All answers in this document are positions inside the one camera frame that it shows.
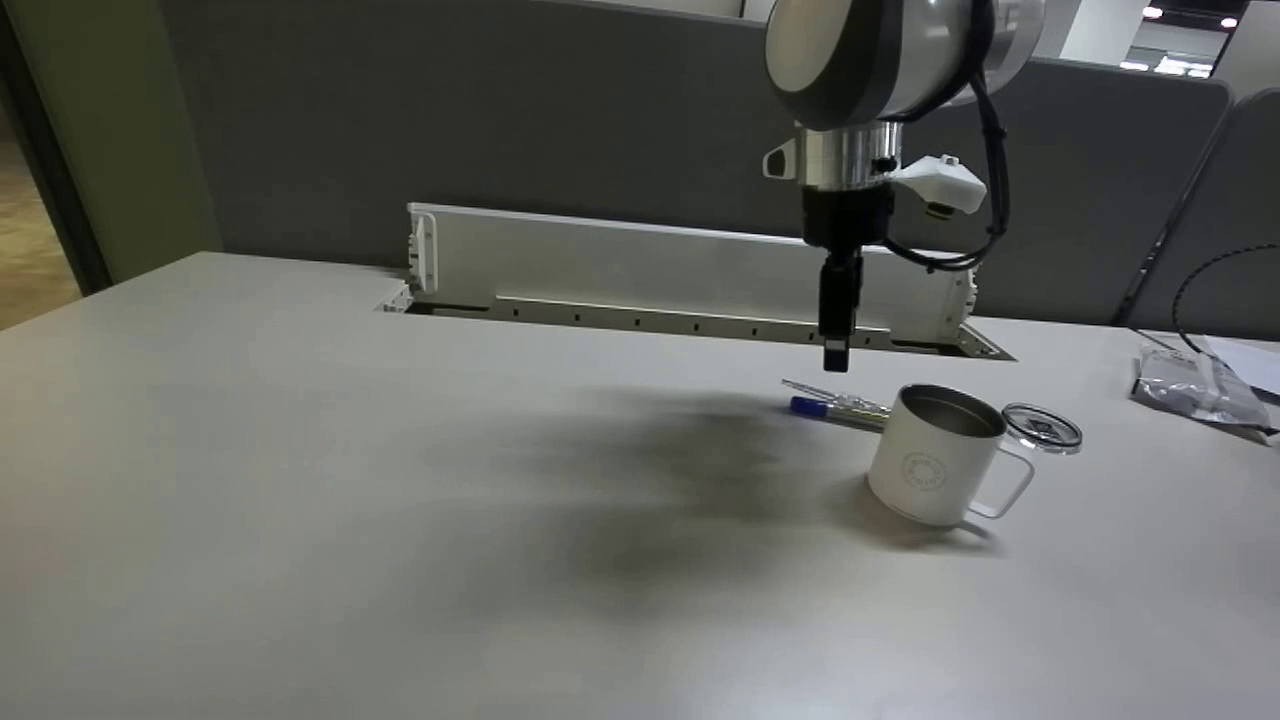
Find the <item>table surface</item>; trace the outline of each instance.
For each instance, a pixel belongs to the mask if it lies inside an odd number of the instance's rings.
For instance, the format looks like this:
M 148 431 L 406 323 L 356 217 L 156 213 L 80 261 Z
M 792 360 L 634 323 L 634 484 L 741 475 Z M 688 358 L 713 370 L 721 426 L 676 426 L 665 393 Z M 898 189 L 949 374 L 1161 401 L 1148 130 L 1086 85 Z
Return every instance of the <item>table surface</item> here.
M 1280 454 L 1017 363 L 387 318 L 387 271 L 193 256 L 0 335 L 3 720 L 1275 715 Z M 867 492 L 781 378 L 1073 416 L 991 535 Z

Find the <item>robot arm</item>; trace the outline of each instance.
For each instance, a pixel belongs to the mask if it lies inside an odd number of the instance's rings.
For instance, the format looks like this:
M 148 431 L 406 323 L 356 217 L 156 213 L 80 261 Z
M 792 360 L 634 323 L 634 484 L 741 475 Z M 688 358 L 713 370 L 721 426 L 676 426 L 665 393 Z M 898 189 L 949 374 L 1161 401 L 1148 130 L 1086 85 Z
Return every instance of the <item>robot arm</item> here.
M 1025 70 L 1041 27 L 1044 0 L 781 0 L 770 10 L 769 81 L 796 116 L 796 142 L 762 162 L 762 177 L 800 180 L 803 242 L 829 250 L 818 278 L 829 374 L 849 370 L 858 250 L 886 245 L 886 184 L 902 184 L 943 213 L 985 203 L 985 184 L 954 162 L 898 170 L 902 125 L 973 87 L 989 145 L 991 136 L 999 145 L 989 87 Z M 1005 147 L 989 147 L 989 155 L 991 180 L 1005 184 Z

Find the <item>blue pen cap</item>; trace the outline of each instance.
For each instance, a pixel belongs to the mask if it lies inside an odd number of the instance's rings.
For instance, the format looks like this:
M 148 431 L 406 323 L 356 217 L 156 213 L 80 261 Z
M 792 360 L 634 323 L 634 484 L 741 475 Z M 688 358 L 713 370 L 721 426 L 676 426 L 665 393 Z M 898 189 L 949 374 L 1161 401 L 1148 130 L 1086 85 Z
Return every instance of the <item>blue pen cap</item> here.
M 811 397 L 792 397 L 792 416 L 811 416 L 811 420 L 829 420 L 832 403 L 829 401 L 811 401 Z

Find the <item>cable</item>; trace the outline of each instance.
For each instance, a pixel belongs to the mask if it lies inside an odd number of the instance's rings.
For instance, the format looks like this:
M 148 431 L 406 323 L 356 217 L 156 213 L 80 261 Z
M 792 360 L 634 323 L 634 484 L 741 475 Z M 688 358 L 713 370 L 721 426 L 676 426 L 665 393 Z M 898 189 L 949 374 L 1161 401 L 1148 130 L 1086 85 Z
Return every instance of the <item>cable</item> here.
M 985 125 L 985 147 L 989 147 L 989 177 L 991 177 L 991 229 L 989 229 L 989 245 L 974 250 L 974 253 L 958 253 L 958 256 L 929 256 L 929 253 L 914 253 L 914 250 L 902 250 L 898 242 L 883 237 L 883 250 L 907 266 L 918 266 L 929 271 L 973 271 L 974 266 L 985 266 L 991 256 L 991 250 L 1005 242 L 1009 234 L 1009 217 L 1011 217 L 1011 203 L 1009 203 L 1009 153 L 1005 153 L 1005 125 L 999 125 L 999 113 L 991 104 L 991 93 L 989 93 L 989 76 L 985 72 L 973 72 L 973 98 L 974 98 L 974 113 L 981 113 L 981 125 Z
M 1185 322 L 1179 322 L 1179 310 L 1185 310 L 1189 287 L 1191 287 L 1205 271 L 1213 271 L 1216 266 L 1226 266 L 1226 261 L 1240 261 L 1240 256 L 1263 256 L 1263 253 L 1280 253 L 1280 245 L 1248 245 L 1248 250 L 1216 253 L 1216 256 L 1209 256 L 1205 266 L 1196 266 L 1191 278 L 1170 291 L 1170 333 L 1176 333 L 1191 351 L 1205 351 L 1205 347 L 1185 333 Z

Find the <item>floor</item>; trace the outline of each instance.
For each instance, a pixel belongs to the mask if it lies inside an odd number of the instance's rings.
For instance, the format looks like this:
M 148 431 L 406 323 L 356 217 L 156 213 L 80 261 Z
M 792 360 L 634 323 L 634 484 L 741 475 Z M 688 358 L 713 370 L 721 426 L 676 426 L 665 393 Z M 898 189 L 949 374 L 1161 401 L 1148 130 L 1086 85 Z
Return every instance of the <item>floor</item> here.
M 0 116 L 0 333 L 80 297 L 23 153 Z

